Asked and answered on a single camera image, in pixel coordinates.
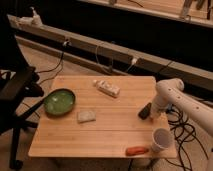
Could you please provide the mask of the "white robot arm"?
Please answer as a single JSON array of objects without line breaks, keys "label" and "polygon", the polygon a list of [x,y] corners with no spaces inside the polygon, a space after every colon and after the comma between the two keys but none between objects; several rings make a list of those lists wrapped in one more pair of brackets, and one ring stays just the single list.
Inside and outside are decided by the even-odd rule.
[{"label": "white robot arm", "polygon": [[173,104],[213,137],[213,109],[185,95],[183,89],[184,83],[178,78],[157,82],[150,117],[159,118],[167,105]]}]

